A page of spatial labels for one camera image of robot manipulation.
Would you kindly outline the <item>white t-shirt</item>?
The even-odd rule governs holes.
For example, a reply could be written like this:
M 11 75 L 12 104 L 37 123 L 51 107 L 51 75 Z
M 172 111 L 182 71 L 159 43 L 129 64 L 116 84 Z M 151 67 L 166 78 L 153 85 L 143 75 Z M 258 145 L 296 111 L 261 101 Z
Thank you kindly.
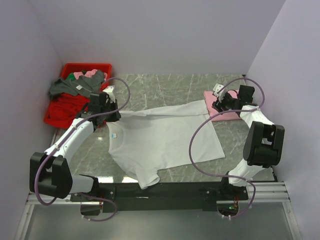
M 160 181 L 159 170 L 191 163 L 190 140 L 209 118 L 204 100 L 120 114 L 107 123 L 108 152 L 143 190 Z

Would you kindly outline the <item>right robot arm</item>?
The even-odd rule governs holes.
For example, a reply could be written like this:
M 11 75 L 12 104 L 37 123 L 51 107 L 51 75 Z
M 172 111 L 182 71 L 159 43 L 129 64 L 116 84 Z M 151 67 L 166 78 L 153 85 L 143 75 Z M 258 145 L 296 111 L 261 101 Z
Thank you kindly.
M 223 177 L 219 193 L 230 200 L 241 193 L 251 180 L 264 169 L 279 164 L 282 156 L 285 128 L 268 120 L 259 106 L 253 103 L 253 86 L 241 85 L 237 97 L 233 97 L 221 84 L 213 88 L 216 100 L 212 107 L 219 113 L 237 110 L 237 115 L 247 124 L 249 132 L 243 147 L 243 158 L 238 165 Z

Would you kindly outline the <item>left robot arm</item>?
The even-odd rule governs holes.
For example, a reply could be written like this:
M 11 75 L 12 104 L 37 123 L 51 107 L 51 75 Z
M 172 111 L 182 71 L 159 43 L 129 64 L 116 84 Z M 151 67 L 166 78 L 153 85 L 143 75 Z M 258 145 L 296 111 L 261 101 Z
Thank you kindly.
M 89 102 L 76 114 L 60 139 L 44 152 L 35 152 L 31 156 L 30 191 L 59 199 L 69 194 L 82 193 L 88 201 L 96 200 L 100 195 L 98 178 L 83 174 L 73 175 L 70 161 L 85 139 L 100 125 L 116 122 L 120 118 L 113 86 L 91 93 Z

